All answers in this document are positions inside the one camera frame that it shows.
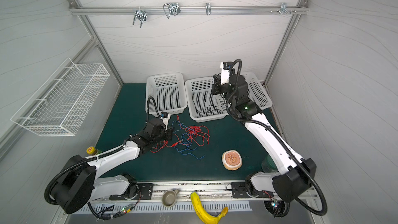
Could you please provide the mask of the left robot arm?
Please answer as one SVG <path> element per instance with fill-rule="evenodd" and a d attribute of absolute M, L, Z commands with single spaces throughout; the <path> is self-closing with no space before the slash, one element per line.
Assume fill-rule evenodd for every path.
<path fill-rule="evenodd" d="M 145 127 L 120 146 L 85 158 L 71 157 L 46 186 L 45 201 L 72 214 L 103 197 L 133 197 L 134 177 L 127 173 L 113 177 L 103 175 L 152 151 L 156 144 L 171 141 L 174 129 L 168 126 L 170 117 L 168 112 L 157 112 L 156 118 L 147 118 Z"/>

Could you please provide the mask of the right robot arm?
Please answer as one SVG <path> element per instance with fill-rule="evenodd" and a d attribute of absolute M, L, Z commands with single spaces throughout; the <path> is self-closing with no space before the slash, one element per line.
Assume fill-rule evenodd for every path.
<path fill-rule="evenodd" d="M 257 195 L 260 191 L 277 194 L 285 205 L 282 216 L 286 216 L 292 201 L 317 216 L 328 212 L 324 193 L 315 181 L 317 166 L 311 159 L 304 159 L 294 151 L 271 126 L 260 107 L 248 97 L 248 83 L 241 75 L 242 60 L 221 62 L 219 74 L 213 76 L 213 95 L 221 95 L 226 101 L 228 115 L 242 123 L 260 142 L 274 162 L 277 172 L 257 172 L 249 177 L 247 192 Z M 313 187 L 321 202 L 317 210 L 300 199 L 300 195 Z"/>

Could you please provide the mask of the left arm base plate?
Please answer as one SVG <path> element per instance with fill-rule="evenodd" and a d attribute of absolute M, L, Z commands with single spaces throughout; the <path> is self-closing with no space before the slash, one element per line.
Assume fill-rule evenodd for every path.
<path fill-rule="evenodd" d="M 110 200 L 114 201 L 127 201 L 127 200 L 151 200 L 153 193 L 152 183 L 137 183 L 130 186 L 122 195 L 112 195 Z"/>

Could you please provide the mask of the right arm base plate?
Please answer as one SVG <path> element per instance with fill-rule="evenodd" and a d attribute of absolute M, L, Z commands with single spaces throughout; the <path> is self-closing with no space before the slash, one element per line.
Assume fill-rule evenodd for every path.
<path fill-rule="evenodd" d="M 233 181 L 228 183 L 226 186 L 226 190 L 232 193 L 232 197 L 234 199 L 272 199 L 274 197 L 274 193 L 270 191 L 258 191 L 254 189 L 254 187 L 245 182 L 245 181 Z"/>

